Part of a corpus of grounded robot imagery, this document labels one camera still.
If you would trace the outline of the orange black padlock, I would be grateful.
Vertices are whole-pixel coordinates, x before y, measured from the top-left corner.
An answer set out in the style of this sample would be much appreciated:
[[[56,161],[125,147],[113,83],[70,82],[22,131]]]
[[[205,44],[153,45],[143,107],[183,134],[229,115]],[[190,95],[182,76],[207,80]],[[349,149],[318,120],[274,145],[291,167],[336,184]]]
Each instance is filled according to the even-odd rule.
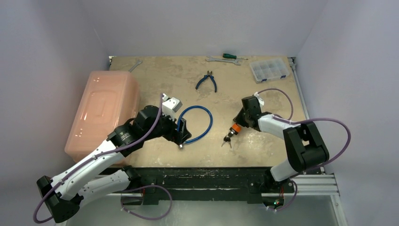
[[[237,135],[237,134],[241,131],[241,127],[240,127],[240,125],[238,125],[237,123],[235,123],[235,124],[233,124],[233,125],[230,127],[230,131],[231,131],[232,134]]]

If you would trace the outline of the blue cable lock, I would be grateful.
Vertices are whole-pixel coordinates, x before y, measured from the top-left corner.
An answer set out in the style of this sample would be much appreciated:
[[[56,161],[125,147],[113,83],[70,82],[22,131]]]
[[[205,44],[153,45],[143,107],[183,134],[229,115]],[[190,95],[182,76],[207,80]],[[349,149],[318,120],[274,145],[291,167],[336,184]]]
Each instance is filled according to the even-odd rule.
[[[181,128],[183,125],[187,126],[187,130],[190,130],[192,136],[185,141],[182,141],[178,146],[179,150],[183,150],[188,145],[198,143],[208,135],[214,124],[214,117],[211,111],[205,106],[192,105],[184,109],[179,116],[178,126],[179,132],[182,132]]]

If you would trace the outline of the black-headed key bunch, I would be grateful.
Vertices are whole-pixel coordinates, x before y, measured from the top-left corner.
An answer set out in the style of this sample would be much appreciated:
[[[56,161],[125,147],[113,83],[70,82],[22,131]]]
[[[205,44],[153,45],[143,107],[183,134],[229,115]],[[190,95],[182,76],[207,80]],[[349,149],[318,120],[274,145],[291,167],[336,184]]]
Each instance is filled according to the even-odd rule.
[[[232,148],[231,145],[231,138],[234,136],[234,132],[230,131],[224,138],[223,138],[223,142],[221,147],[223,147],[224,145],[228,145],[230,148]]]

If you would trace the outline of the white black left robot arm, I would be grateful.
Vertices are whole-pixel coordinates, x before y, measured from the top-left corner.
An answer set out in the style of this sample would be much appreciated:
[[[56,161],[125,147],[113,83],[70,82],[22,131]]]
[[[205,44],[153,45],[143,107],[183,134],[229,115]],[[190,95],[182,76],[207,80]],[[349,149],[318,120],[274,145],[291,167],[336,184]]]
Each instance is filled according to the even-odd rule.
[[[54,176],[42,176],[37,181],[42,199],[36,207],[33,220],[37,218],[42,204],[45,204],[56,223],[73,217],[84,204],[98,197],[120,191],[130,193],[145,190],[153,184],[145,184],[132,166],[126,166],[100,179],[94,179],[113,164],[123,160],[132,152],[143,147],[144,142],[163,137],[176,145],[191,138],[186,120],[174,120],[162,113],[160,107],[146,106],[134,118],[116,127],[92,153],[65,172]]]

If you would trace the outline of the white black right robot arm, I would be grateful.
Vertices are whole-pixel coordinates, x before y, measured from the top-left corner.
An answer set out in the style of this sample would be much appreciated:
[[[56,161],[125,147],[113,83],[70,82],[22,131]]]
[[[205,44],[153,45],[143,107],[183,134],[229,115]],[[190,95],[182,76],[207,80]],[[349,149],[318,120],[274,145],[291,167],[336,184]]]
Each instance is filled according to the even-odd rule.
[[[315,123],[295,123],[270,112],[263,113],[255,96],[241,101],[242,109],[233,119],[236,124],[272,134],[285,143],[287,158],[265,172],[267,190],[275,192],[286,179],[329,160],[329,152]]]

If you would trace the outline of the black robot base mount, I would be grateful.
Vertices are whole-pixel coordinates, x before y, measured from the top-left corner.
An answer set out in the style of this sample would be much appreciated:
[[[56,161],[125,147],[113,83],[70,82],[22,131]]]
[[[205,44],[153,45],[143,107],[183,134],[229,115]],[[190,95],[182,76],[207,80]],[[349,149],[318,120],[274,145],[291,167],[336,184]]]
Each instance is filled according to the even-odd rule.
[[[294,182],[273,182],[269,167],[123,167],[128,187],[144,205],[160,201],[228,201],[280,207]]]

